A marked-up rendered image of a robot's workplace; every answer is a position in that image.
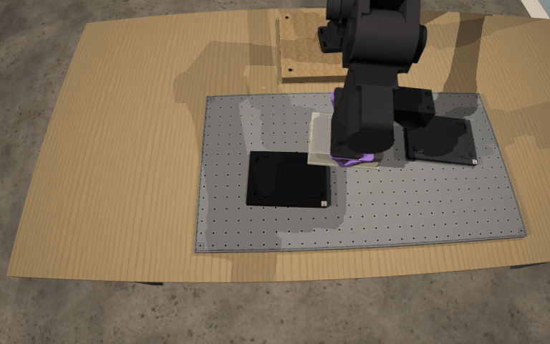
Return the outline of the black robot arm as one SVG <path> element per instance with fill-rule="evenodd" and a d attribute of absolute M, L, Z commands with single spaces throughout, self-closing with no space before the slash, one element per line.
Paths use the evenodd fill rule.
<path fill-rule="evenodd" d="M 418 63 L 427 42 L 420 0 L 327 0 L 326 13 L 321 51 L 342 52 L 348 68 L 346 146 L 381 153 L 395 142 L 394 121 L 409 131 L 426 127 L 435 115 L 432 90 L 400 87 L 397 78 Z"/>

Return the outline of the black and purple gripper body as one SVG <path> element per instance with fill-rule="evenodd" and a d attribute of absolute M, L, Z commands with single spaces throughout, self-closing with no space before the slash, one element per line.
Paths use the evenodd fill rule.
<path fill-rule="evenodd" d="M 334 158 L 360 159 L 361 153 L 354 152 L 346 146 L 346 102 L 343 87 L 336 87 L 331 120 L 330 155 Z"/>

